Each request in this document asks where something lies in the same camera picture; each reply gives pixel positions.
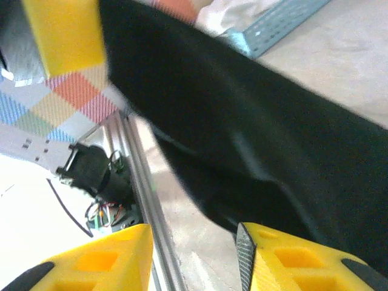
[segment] white fabric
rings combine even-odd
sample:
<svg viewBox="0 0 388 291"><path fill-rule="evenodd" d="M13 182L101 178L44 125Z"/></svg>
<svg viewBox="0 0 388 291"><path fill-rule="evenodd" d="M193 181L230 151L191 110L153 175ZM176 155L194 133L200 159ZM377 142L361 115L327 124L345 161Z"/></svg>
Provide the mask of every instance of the white fabric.
<svg viewBox="0 0 388 291"><path fill-rule="evenodd" d="M234 27L245 30L279 0L214 0L199 12L196 26L217 36Z"/></svg>

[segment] black wire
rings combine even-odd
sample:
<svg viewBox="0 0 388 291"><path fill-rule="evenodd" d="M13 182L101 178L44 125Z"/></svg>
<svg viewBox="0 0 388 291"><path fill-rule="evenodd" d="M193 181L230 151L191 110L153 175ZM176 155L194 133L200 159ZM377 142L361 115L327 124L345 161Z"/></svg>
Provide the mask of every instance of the black wire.
<svg viewBox="0 0 388 291"><path fill-rule="evenodd" d="M55 190L54 186L53 186L53 183L51 182L51 180L49 179L46 179L48 184L50 185L51 189L53 190L55 196L56 196L56 199L58 199L58 202L60 203L60 205L62 206L63 210L65 210L66 214L70 217L70 219L84 232L86 233L89 237L93 237L93 234L89 231L87 231L82 225L80 225L80 223L77 221L77 219L74 218L74 216L67 210L66 206L63 204L62 200L60 199L57 191Z"/></svg>

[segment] yellow foam block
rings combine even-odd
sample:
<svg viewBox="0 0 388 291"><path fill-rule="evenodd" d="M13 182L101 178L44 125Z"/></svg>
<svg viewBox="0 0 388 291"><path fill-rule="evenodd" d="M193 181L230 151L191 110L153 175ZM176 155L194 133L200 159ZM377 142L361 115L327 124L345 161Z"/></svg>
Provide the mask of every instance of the yellow foam block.
<svg viewBox="0 0 388 291"><path fill-rule="evenodd" d="M23 0L47 76L104 62L97 0Z"/></svg>
<svg viewBox="0 0 388 291"><path fill-rule="evenodd" d="M372 291L342 259L359 258L255 223L244 223L257 245L251 291Z"/></svg>
<svg viewBox="0 0 388 291"><path fill-rule="evenodd" d="M151 226L138 224L54 256L32 291L147 291L152 264Z"/></svg>

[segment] concrete floor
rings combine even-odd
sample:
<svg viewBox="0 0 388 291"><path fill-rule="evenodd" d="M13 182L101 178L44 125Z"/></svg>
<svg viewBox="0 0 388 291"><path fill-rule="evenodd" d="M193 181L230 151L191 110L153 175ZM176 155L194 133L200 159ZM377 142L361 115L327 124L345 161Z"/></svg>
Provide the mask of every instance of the concrete floor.
<svg viewBox="0 0 388 291"><path fill-rule="evenodd" d="M332 0L259 62L388 128L386 11L385 0ZM232 237L186 197L141 121L139 132L188 290L241 290Z"/></svg>

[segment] colorful checkered mat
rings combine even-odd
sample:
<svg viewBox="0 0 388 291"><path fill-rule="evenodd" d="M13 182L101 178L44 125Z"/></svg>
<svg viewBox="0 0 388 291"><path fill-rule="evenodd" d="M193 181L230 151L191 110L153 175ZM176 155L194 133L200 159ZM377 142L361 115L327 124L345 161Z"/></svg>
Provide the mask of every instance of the colorful checkered mat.
<svg viewBox="0 0 388 291"><path fill-rule="evenodd" d="M194 23L211 0L159 0L153 5ZM15 87L0 75L0 122L47 139L75 142L115 110L128 113L124 98L110 85L104 64Z"/></svg>

